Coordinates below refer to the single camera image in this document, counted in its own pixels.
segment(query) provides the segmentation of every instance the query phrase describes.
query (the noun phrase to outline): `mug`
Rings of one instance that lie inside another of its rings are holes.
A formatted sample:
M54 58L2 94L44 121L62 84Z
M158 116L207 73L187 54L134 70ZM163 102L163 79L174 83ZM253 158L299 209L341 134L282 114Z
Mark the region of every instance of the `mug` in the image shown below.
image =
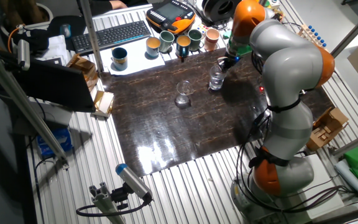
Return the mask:
M177 38L177 55L179 57L185 58L189 56L190 42L190 38L186 35L180 35Z
M199 30L190 30L187 36L190 38L190 50L196 51L202 47L204 47L204 43L201 42L201 39L203 38L203 34Z
M169 31L162 31L160 33L160 52L167 53L169 48L171 47L173 41L175 40L175 36Z
M161 41L156 37L149 37L146 40L146 52L147 54L152 57L158 57L158 48L161 45Z
M114 64L115 68L119 71L123 71L128 67L128 53L122 47L116 47L112 49L112 63Z
M207 51L215 50L216 43L219 40L220 33L216 29L208 29L205 35L204 48Z

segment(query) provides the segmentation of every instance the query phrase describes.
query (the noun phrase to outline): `keyboard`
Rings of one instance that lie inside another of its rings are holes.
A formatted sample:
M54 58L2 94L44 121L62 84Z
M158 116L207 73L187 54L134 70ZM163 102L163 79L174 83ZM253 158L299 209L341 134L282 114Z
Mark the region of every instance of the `keyboard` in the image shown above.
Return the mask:
M100 50L143 39L151 35L144 21L131 22L96 32ZM78 54L92 53L89 34L72 38L75 52Z

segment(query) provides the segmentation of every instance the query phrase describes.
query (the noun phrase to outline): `dark wood table surface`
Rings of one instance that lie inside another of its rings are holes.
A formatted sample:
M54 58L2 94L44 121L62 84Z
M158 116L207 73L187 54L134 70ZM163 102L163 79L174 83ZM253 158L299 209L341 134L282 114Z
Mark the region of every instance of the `dark wood table surface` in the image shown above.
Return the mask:
M220 91L208 90L209 69L224 53L220 49L184 62L175 59L123 77L102 76L105 91L114 93L112 116L125 162L136 174L157 172L245 141L267 103L250 56L232 69ZM184 80L195 92L191 107L179 109L176 86ZM314 119L333 106L321 88L301 99Z

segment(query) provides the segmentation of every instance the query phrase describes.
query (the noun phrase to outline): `drinking glass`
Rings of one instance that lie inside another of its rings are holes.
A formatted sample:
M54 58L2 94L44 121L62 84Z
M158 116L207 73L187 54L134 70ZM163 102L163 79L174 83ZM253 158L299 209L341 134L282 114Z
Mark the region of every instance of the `drinking glass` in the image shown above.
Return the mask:
M212 90L220 90L223 85L223 80L226 77L226 73L223 73L219 65L212 66L209 71L209 87Z
M178 95L175 98L175 104L179 108L191 106L189 95L193 94L194 89L189 81L182 81L177 84Z

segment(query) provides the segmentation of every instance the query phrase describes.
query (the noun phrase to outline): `orange mug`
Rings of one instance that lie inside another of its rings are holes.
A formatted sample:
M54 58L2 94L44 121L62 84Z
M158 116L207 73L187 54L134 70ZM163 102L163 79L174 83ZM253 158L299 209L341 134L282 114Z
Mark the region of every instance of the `orange mug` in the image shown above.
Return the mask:
M207 51L215 50L216 43L219 40L220 33L218 30L210 28L206 32L204 48Z

